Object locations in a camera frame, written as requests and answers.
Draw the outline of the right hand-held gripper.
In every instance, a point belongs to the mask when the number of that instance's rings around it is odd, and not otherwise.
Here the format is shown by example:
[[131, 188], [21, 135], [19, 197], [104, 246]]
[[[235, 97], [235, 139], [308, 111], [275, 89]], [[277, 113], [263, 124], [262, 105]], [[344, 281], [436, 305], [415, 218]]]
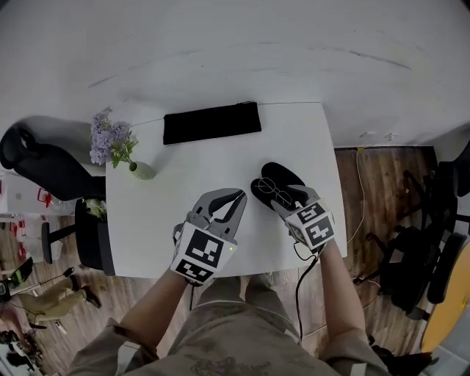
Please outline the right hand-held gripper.
[[288, 195], [291, 198], [288, 209], [276, 200], [270, 201], [271, 206], [285, 222], [294, 239], [313, 253], [334, 238], [333, 215], [311, 187], [290, 184]]

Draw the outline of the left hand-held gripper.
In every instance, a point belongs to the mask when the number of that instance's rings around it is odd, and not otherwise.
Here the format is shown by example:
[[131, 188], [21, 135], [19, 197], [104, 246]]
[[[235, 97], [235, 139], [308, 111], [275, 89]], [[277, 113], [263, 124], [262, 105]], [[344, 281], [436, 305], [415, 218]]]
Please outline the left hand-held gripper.
[[[225, 216], [213, 214], [231, 204]], [[174, 228], [175, 250], [170, 270], [186, 278], [194, 286], [202, 286], [213, 279], [235, 253], [234, 239], [247, 204], [242, 189], [222, 188], [204, 193]]]

